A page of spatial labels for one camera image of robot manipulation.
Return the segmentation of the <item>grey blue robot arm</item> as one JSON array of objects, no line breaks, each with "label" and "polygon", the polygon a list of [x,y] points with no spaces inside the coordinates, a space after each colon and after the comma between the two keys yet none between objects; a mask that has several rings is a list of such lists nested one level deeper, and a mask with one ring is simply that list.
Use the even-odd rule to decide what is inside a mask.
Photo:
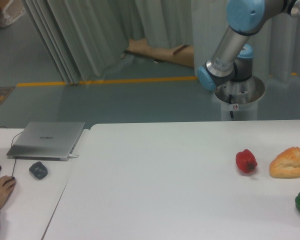
[{"label": "grey blue robot arm", "polygon": [[197,70],[200,83],[210,91],[237,77],[235,60],[267,20],[281,13],[300,17],[300,0],[230,0],[226,11],[229,26],[212,57]]}]

